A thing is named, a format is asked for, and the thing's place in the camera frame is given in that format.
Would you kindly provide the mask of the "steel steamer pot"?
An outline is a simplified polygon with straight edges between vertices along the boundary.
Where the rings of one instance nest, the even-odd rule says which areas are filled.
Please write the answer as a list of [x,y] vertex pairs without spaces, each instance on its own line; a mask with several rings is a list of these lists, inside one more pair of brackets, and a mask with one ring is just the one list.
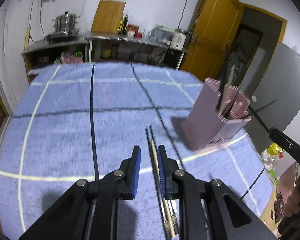
[[57,16],[53,20],[54,32],[79,31],[77,28],[77,15],[65,11],[64,14]]

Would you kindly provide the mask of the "induction cooker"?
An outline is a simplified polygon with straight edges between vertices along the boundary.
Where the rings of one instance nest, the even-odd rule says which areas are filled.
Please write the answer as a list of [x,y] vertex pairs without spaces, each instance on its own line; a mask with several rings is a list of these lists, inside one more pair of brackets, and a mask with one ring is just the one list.
[[53,33],[48,34],[45,39],[49,43],[58,42],[60,40],[71,40],[75,38],[80,29],[73,29],[73,30],[64,30],[64,31],[55,31]]

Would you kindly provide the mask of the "black chopstick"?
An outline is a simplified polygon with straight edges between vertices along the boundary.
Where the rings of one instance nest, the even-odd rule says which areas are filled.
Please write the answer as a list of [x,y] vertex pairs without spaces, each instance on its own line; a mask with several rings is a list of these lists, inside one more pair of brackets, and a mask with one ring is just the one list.
[[160,187],[160,174],[159,174],[159,164],[157,150],[155,147],[154,140],[152,140],[149,128],[146,127],[146,136],[149,148],[149,156],[151,159],[153,177],[155,182],[155,188],[157,192],[157,199],[159,203],[159,210],[161,215],[162,227],[165,235],[165,239],[171,239],[171,219],[170,219],[170,210],[166,200],[163,198],[163,194]]
[[247,115],[243,116],[243,119],[245,119],[245,118],[247,118],[247,117],[249,117],[249,116],[252,116],[252,115],[256,115],[258,112],[260,112],[260,111],[266,109],[267,107],[271,106],[271,105],[274,104],[275,102],[276,102],[276,100],[274,100],[274,101],[268,103],[267,105],[265,105],[265,106],[263,106],[263,107],[261,107],[261,108],[259,108],[259,109],[253,110],[251,113],[248,113]]
[[[152,129],[151,125],[149,126],[149,131],[150,131],[151,138],[152,138],[152,140],[154,140],[154,143],[155,143],[155,137],[154,137],[154,133],[153,133],[153,129]],[[172,201],[166,200],[166,202],[167,202],[169,210],[170,210],[170,219],[172,220],[171,221],[172,224],[171,224],[170,238],[173,239],[176,235],[179,234],[179,226],[178,226],[177,216],[175,214],[175,210],[174,210]]]
[[222,71],[220,74],[220,78],[221,78],[221,83],[219,85],[219,99],[218,99],[218,103],[216,106],[216,111],[218,112],[220,107],[221,107],[221,103],[222,103],[222,97],[223,97],[223,93],[224,93],[224,86],[226,84],[226,76],[227,76],[227,72],[228,72],[228,65],[229,65],[229,55],[225,58],[224,60],[224,64],[222,66]]

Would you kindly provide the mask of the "metal kitchen counter shelf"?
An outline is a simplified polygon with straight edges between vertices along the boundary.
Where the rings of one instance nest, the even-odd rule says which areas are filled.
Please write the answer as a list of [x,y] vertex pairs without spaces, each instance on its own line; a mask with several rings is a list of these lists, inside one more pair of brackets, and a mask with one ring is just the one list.
[[40,41],[21,54],[28,80],[32,82],[53,63],[137,62],[179,69],[184,56],[190,53],[186,48],[177,50],[152,38],[88,32],[64,42]]

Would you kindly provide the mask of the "beige chopstick in holder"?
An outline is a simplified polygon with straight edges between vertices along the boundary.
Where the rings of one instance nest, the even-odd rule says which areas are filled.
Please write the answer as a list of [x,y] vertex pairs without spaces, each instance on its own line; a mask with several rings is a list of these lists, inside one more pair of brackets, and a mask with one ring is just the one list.
[[232,85],[232,81],[233,81],[233,78],[234,78],[234,72],[235,72],[235,66],[233,65],[230,69],[229,78],[227,80],[227,83],[223,86],[223,93],[220,97],[221,103],[220,103],[220,106],[218,108],[218,113],[219,114],[222,114],[223,111],[224,111],[226,98],[228,96],[228,92],[230,90],[230,86]]

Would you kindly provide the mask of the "grey refrigerator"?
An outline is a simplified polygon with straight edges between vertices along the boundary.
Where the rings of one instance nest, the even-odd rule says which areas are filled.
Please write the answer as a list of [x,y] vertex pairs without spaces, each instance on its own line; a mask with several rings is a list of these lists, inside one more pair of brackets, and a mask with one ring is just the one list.
[[294,138],[287,127],[300,110],[300,55],[283,43],[276,46],[270,64],[250,98],[250,107],[265,109],[251,117],[244,127],[258,153],[262,153],[271,140],[267,128],[275,127]]

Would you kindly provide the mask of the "pink utensil holder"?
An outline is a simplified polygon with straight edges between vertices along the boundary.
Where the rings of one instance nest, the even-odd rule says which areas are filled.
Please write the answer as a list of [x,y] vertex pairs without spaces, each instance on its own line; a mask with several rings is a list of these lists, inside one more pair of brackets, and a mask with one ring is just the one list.
[[189,115],[181,123],[181,129],[190,149],[196,154],[226,146],[228,142],[251,120],[247,108],[249,98],[237,87],[230,86],[226,104],[236,99],[228,118],[217,112],[220,81],[207,78]]

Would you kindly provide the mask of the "dark sauce bottles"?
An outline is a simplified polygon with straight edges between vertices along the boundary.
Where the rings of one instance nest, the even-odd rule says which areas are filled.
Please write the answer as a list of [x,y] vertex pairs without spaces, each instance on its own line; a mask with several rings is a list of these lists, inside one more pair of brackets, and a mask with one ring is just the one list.
[[127,23],[128,23],[128,14],[122,15],[119,23],[118,31],[117,31],[118,34],[125,35]]

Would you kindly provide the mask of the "wooden cutting board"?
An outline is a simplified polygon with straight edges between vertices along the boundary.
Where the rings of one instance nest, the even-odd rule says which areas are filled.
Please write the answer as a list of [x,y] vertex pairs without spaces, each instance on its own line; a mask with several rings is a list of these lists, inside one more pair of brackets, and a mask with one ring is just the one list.
[[100,0],[91,26],[93,33],[117,33],[126,3]]

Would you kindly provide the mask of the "black chopstick in holder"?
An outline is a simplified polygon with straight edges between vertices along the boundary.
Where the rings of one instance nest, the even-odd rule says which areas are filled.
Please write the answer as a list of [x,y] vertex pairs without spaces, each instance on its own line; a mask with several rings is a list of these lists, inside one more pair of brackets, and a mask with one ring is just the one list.
[[222,71],[220,74],[220,78],[221,78],[221,83],[219,85],[219,99],[218,99],[218,103],[216,106],[216,111],[218,112],[220,107],[221,107],[221,103],[222,103],[222,97],[223,97],[223,93],[224,93],[224,86],[226,84],[226,76],[227,76],[227,72],[228,72],[228,65],[229,65],[229,55],[225,58],[224,60],[224,64],[222,66]]

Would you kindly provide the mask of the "white electric kettle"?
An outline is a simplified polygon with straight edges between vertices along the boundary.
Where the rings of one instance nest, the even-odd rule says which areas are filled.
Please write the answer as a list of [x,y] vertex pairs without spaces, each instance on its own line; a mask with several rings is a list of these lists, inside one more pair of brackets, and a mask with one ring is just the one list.
[[183,29],[175,29],[170,47],[176,50],[183,50],[184,43],[186,41],[186,31]]

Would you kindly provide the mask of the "blue checked table cloth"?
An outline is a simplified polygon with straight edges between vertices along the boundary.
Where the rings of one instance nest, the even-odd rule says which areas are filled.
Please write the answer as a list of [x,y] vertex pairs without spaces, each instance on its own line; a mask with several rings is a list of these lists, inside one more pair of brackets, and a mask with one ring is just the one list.
[[145,129],[195,178],[218,178],[257,216],[273,193],[245,131],[197,154],[181,123],[202,90],[192,74],[136,63],[53,65],[30,84],[0,148],[0,221],[18,239],[75,181],[103,178],[141,148],[138,191],[119,205],[119,239],[164,239]]

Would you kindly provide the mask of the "yellow wooden door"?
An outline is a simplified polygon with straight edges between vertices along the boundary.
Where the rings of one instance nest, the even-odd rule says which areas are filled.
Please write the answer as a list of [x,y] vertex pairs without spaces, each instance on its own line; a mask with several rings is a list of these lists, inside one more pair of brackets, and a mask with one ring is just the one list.
[[244,9],[253,9],[281,22],[278,42],[282,42],[287,20],[272,12],[241,3],[239,0],[205,0],[198,18],[181,70],[193,74],[200,81],[211,77],[215,79],[222,70],[239,25]]

